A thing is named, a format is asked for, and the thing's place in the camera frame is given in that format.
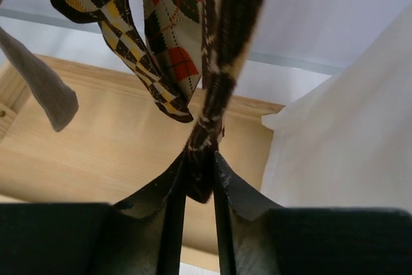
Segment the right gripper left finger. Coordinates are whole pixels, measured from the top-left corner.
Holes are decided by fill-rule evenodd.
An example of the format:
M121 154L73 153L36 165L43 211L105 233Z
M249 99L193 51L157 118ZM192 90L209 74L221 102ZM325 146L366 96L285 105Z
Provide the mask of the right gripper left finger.
M160 176L115 203L122 215L115 274L178 274L185 210L184 153Z

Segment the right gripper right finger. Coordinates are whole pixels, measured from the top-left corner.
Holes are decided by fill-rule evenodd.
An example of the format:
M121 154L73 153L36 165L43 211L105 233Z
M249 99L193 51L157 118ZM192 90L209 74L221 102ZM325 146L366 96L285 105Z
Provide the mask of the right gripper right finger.
M281 274L272 219L283 209L234 172L216 151L214 210L221 274Z

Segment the beige long sock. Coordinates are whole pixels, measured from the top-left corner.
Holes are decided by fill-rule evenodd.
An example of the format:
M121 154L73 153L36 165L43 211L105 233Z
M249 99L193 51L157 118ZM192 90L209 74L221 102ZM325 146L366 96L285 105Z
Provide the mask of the beige long sock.
M26 46L1 29L1 50L46 113L54 131L62 131L78 112L76 93Z

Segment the brown tan argyle sock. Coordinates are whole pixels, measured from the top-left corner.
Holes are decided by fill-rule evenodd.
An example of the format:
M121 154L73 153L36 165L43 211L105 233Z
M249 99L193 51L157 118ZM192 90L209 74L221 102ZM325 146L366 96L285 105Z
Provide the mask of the brown tan argyle sock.
M211 158L223 116L244 67L264 0L203 0L201 65L204 101L186 144L187 196L206 203L213 188Z

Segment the brown yellow argyle sock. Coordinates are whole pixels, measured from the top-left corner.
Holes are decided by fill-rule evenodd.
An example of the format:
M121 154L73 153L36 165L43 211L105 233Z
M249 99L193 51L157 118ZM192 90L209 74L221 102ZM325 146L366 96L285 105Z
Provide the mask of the brown yellow argyle sock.
M50 2L54 9L74 23L97 23L107 46L142 81L160 111L178 122L193 120L183 95L160 69L138 34L129 0Z

